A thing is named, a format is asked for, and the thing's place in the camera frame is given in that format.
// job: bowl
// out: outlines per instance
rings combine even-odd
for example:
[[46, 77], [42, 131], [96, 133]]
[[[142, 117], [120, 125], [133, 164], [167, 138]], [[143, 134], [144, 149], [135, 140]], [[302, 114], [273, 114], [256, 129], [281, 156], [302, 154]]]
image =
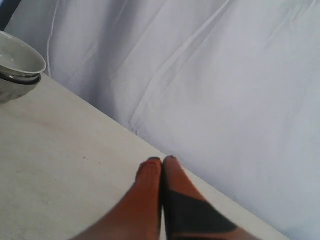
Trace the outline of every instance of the bowl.
[[41, 74], [32, 81], [12, 80], [7, 75], [0, 73], [0, 104], [19, 99], [35, 89], [41, 81]]
[[0, 73], [14, 81], [32, 82], [46, 70], [44, 58], [22, 40], [0, 31]]

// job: table surface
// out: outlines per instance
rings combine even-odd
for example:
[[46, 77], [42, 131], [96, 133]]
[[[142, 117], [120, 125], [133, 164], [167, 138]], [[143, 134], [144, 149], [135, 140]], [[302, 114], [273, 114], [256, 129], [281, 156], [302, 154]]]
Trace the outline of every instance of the table surface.
[[[0, 105], [0, 240], [74, 236], [121, 199], [139, 164], [152, 156], [164, 157], [43, 75], [28, 95]], [[288, 239], [186, 172], [234, 223], [264, 240]]]

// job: white table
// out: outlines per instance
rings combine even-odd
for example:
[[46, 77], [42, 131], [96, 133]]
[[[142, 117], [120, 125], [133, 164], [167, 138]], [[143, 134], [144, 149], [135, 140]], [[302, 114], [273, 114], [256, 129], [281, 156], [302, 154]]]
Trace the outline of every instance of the white table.
[[[27, 96], [0, 105], [0, 240], [72, 237], [121, 199], [152, 156], [164, 157], [44, 75]], [[261, 239], [288, 239], [187, 173], [236, 224]]]

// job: white bedsheet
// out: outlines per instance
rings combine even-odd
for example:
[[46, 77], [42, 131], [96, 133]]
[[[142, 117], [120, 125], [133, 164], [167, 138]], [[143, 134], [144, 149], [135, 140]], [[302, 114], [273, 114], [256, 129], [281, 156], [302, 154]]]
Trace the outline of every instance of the white bedsheet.
[[290, 239], [318, 240], [319, 26], [317, 0], [23, 0], [6, 31]]

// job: white sheet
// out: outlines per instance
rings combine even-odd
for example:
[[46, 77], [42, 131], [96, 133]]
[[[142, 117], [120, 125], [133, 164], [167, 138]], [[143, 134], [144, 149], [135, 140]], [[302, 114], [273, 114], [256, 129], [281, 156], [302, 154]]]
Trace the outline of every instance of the white sheet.
[[318, 240], [319, 26], [317, 0], [24, 0], [6, 31], [290, 239]]

